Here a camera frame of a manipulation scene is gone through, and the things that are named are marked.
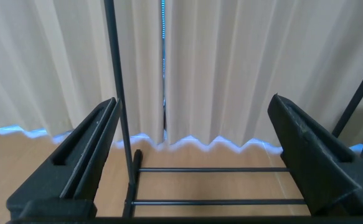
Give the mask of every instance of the beige curtain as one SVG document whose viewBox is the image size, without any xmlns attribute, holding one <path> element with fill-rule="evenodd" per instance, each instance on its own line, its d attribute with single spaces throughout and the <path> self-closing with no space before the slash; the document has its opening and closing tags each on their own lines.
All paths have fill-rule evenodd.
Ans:
<svg viewBox="0 0 363 224">
<path fill-rule="evenodd" d="M 130 134 L 163 136 L 159 1 L 116 1 Z M 116 96 L 103 1 L 0 1 L 0 127 L 76 127 Z M 120 127 L 115 139 L 121 139 Z"/>
<path fill-rule="evenodd" d="M 276 143 L 275 93 L 332 130 L 362 79 L 363 1 L 166 1 L 170 143 Z M 363 140 L 363 100 L 341 138 Z"/>
</svg>

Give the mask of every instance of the white curtain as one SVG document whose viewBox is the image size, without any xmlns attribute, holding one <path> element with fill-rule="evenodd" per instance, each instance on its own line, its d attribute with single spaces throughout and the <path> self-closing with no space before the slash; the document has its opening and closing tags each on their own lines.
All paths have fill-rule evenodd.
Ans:
<svg viewBox="0 0 363 224">
<path fill-rule="evenodd" d="M 275 143 L 275 93 L 332 130 L 362 79 L 363 1 L 166 1 L 170 143 Z M 363 140 L 363 100 L 341 138 Z"/>
<path fill-rule="evenodd" d="M 130 134 L 160 142 L 159 1 L 116 1 L 115 9 Z M 103 1 L 0 0 L 0 127 L 60 134 L 112 96 Z"/>
</svg>

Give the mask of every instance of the diagonal black pole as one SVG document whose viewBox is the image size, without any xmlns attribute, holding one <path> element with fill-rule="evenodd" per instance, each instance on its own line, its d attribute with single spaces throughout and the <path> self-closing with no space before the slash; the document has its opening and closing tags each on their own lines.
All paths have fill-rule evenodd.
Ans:
<svg viewBox="0 0 363 224">
<path fill-rule="evenodd" d="M 129 127 L 127 123 L 127 114 L 126 114 L 125 91 L 123 89 L 123 79 L 121 74 L 118 30 L 116 28 L 116 18 L 115 18 L 115 7 L 113 5 L 113 0 L 105 0 L 104 4 L 105 4 L 106 24 L 108 26 L 109 43 L 111 47 L 113 73 L 115 74 L 116 94 L 118 95 L 118 100 L 120 100 L 123 105 L 120 114 L 120 123 L 121 123 L 121 130 L 123 133 L 123 142 L 125 144 L 127 171 L 129 174 L 129 184 L 135 185 L 136 181 L 134 178 L 133 159 L 131 156 Z"/>
<path fill-rule="evenodd" d="M 343 128 L 349 121 L 351 115 L 353 114 L 354 110 L 357 108 L 358 104 L 360 103 L 361 99 L 363 97 L 363 80 L 361 81 L 360 86 L 358 87 L 356 93 L 354 94 L 353 98 L 351 98 L 350 103 L 344 110 L 341 118 L 337 122 L 335 128 L 332 131 L 332 135 L 335 137 L 339 137 L 339 135 L 342 133 Z"/>
</svg>

